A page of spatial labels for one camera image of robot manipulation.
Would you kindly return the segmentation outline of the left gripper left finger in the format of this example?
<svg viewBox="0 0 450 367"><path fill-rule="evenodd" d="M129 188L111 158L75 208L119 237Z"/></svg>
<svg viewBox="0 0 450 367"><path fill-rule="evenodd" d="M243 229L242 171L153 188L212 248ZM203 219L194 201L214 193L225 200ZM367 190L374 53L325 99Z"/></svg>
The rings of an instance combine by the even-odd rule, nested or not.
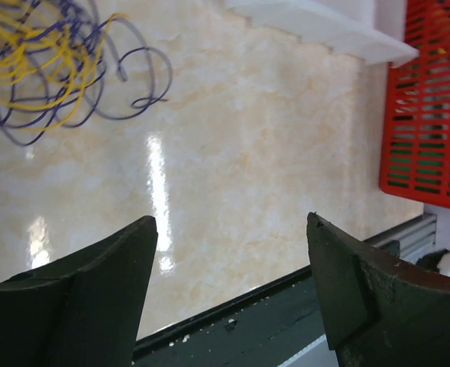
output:
<svg viewBox="0 0 450 367"><path fill-rule="evenodd" d="M0 282L0 366L129 366L157 237L144 216Z"/></svg>

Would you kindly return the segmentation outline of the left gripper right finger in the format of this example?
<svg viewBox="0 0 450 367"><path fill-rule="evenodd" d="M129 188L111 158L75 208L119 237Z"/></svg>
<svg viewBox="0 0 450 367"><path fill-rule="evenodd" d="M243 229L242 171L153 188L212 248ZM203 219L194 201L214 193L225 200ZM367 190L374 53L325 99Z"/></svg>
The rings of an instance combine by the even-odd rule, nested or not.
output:
<svg viewBox="0 0 450 367"><path fill-rule="evenodd" d="M450 277L310 213L306 234L329 348L340 366L450 366Z"/></svg>

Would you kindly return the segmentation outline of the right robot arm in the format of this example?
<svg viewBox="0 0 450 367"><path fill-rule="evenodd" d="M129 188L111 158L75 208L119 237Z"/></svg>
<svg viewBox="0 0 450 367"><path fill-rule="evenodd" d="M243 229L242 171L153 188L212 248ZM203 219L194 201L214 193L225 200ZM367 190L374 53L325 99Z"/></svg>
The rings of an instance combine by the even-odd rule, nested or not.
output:
<svg viewBox="0 0 450 367"><path fill-rule="evenodd" d="M450 277L450 250L430 252L416 261L416 266Z"/></svg>

